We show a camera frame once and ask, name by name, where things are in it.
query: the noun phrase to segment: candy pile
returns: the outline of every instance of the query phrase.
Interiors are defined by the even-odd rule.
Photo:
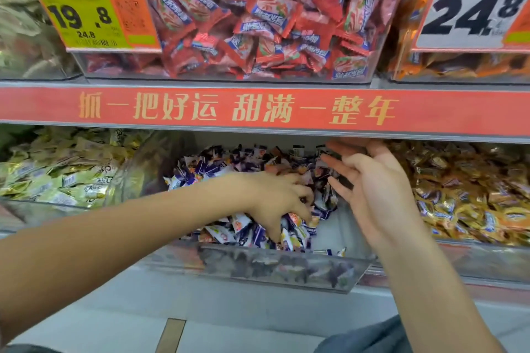
[[[523,146],[393,142],[434,237],[530,246],[530,156]]]
[[[62,80],[78,74],[39,0],[0,0],[0,78]]]
[[[488,79],[530,81],[530,55],[412,52],[428,0],[401,0],[388,35],[381,71],[395,81]]]
[[[163,55],[86,55],[88,72],[366,82],[397,0],[150,2]]]
[[[222,176],[229,172],[257,172],[265,170],[271,173],[296,172],[303,182],[314,189],[315,201],[312,206],[312,219],[303,221],[294,213],[282,217],[282,242],[275,244],[266,235],[265,229],[244,213],[221,218],[215,223],[197,229],[184,237],[184,240],[204,243],[234,244],[243,247],[258,247],[284,251],[305,252],[311,249],[311,237],[316,236],[320,221],[326,221],[337,208],[338,198],[328,184],[329,176],[336,172],[319,159],[317,155],[305,155],[304,147],[295,145],[289,154],[277,147],[267,152],[264,146],[237,148],[229,151],[221,146],[205,149],[197,156],[181,158],[172,178],[165,178],[170,190],[189,186],[198,181]],[[330,250],[313,251],[332,255]]]
[[[147,138],[146,130],[44,127],[0,163],[0,196],[86,208],[103,206],[119,167]]]

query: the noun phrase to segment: price tag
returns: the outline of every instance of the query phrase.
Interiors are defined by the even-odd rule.
[[[161,52],[147,0],[40,0],[69,52]]]
[[[530,53],[530,0],[429,0],[412,50]]]

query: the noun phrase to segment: metal shelf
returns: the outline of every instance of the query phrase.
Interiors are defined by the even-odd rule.
[[[520,84],[0,82],[0,122],[18,124],[530,143],[529,106]]]

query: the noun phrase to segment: price number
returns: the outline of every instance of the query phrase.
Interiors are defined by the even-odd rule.
[[[519,13],[525,0],[504,0],[497,11],[497,17],[510,18]],[[462,0],[437,0],[433,3],[433,9],[437,12],[447,9],[443,15],[425,24],[421,30],[422,35],[449,35],[453,28],[468,28],[469,35],[490,35],[492,29],[489,27],[495,6],[499,0],[481,0],[472,8],[464,12],[456,20],[454,25],[446,23],[460,14]]]
[[[57,22],[61,26],[61,28],[73,28],[73,29],[81,29],[83,27],[83,21],[81,21],[81,17],[75,11],[75,8],[72,6],[68,6],[67,4],[63,4],[60,7],[57,7],[56,5],[51,5],[46,7],[48,11],[55,16],[57,19]],[[111,24],[112,19],[109,17],[109,12],[104,7],[96,7],[96,12],[99,16],[99,21],[102,24]]]

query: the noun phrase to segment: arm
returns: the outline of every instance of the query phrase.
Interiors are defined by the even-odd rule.
[[[381,142],[361,141],[369,157],[358,153],[353,141],[328,144],[342,155],[342,162],[331,156],[323,159],[354,188],[333,178],[329,182],[350,203],[377,252],[414,352],[503,353],[460,277],[426,231],[397,159]]]
[[[3,343],[158,248],[224,216],[248,213],[279,241],[283,214],[311,217],[299,197],[311,202],[312,192],[295,184],[299,179],[298,175],[233,173],[56,220],[3,239]]]

